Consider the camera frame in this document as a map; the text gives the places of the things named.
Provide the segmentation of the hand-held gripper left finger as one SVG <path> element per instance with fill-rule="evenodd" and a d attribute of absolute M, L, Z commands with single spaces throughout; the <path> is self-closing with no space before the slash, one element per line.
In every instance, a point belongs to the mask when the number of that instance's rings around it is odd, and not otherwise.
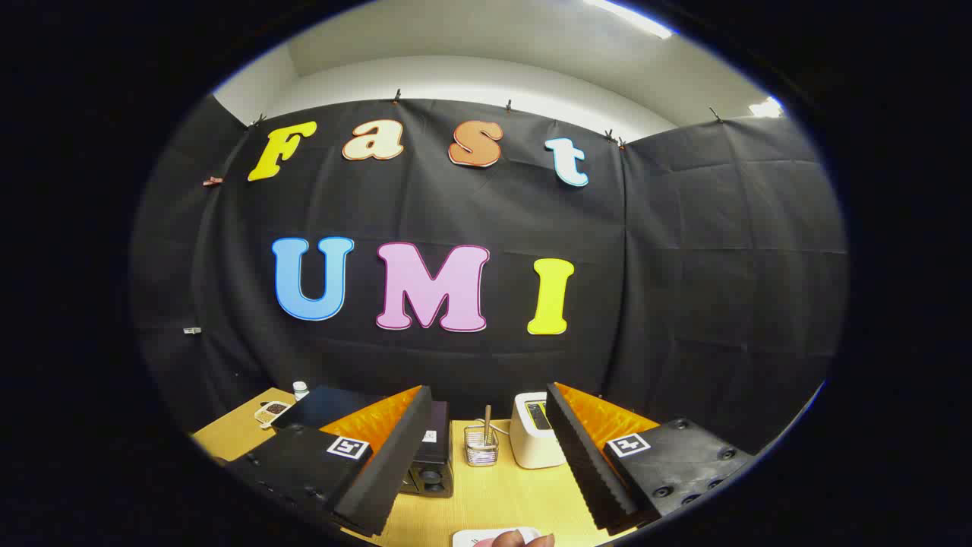
<path fill-rule="evenodd" d="M 426 435 L 431 402 L 426 385 L 391 396 L 316 387 L 226 469 L 306 523 L 378 536 Z"/>

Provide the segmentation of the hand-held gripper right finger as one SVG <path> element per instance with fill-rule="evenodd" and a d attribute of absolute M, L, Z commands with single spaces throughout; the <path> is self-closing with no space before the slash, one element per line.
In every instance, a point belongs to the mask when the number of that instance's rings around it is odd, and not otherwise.
<path fill-rule="evenodd" d="M 654 422 L 560 382 L 546 419 L 597 529 L 652 525 L 714 492 L 753 459 L 692 420 Z"/>

